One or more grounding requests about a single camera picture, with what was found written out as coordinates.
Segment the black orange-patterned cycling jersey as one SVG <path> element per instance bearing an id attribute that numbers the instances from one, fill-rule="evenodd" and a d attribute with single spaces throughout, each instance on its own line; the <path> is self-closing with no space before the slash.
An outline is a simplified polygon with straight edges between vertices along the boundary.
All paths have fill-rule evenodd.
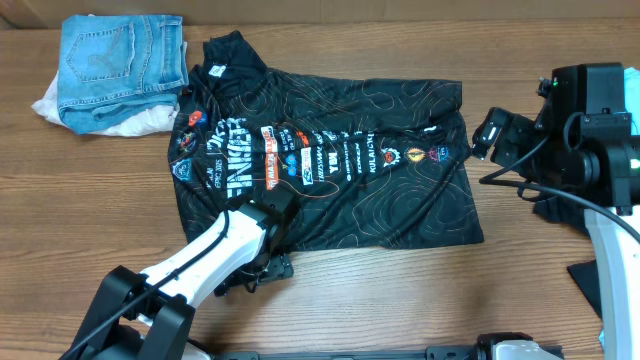
<path id="1" fill-rule="evenodd" d="M 462 85 L 267 66 L 239 32 L 203 46 L 168 149 L 188 240 L 229 201 L 290 195 L 284 252 L 480 243 Z"/>

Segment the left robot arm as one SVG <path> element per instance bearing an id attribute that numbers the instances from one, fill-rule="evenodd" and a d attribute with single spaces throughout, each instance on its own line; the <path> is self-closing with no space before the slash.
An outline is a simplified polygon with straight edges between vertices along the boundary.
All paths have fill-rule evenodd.
<path id="1" fill-rule="evenodd" d="M 228 278 L 247 285 L 266 270 L 299 211 L 278 185 L 230 200 L 215 222 L 168 259 L 102 280 L 66 359 L 204 358 L 187 347 L 197 307 Z"/>

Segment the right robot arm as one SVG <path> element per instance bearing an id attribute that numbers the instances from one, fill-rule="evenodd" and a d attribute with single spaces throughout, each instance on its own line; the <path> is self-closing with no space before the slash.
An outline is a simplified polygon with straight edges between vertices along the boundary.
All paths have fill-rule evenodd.
<path id="1" fill-rule="evenodd" d="M 535 119 L 493 107 L 472 138 L 473 155 L 501 167 L 481 183 L 534 190 L 549 220 L 586 229 L 607 359 L 639 356 L 638 76 L 620 63 L 556 68 Z"/>

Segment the plain black garment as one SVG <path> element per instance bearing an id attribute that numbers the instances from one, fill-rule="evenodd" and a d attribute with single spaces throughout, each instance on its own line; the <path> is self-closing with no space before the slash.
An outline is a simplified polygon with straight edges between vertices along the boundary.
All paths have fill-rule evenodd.
<path id="1" fill-rule="evenodd" d="M 557 196 L 535 200 L 533 213 L 548 223 L 571 228 L 574 241 L 580 239 L 583 254 L 575 256 L 566 270 L 599 319 L 603 318 L 598 268 L 593 244 L 584 220 L 584 207 Z"/>

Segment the light blue t-shirt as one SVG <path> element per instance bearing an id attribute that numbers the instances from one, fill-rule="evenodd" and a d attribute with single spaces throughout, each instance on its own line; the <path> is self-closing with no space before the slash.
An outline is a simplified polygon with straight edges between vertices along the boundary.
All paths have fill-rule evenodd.
<path id="1" fill-rule="evenodd" d="M 631 134 L 639 135 L 640 126 L 640 72 L 634 67 L 624 70 L 625 107 L 631 114 Z"/>

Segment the folded blue denim jeans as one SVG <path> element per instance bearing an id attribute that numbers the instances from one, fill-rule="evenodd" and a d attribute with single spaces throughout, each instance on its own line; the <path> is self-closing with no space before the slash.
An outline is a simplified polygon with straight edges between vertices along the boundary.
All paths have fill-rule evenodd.
<path id="1" fill-rule="evenodd" d="M 77 134 L 173 108 L 188 83 L 180 16 L 73 15 L 62 23 L 57 109 Z"/>

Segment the folded white cloth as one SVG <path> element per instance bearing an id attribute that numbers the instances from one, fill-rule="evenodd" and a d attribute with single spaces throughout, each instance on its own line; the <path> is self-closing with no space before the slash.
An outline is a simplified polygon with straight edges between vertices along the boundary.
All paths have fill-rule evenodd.
<path id="1" fill-rule="evenodd" d="M 80 33 L 62 39 L 56 76 L 32 108 L 79 135 L 143 136 L 171 129 L 187 83 L 176 32 Z"/>

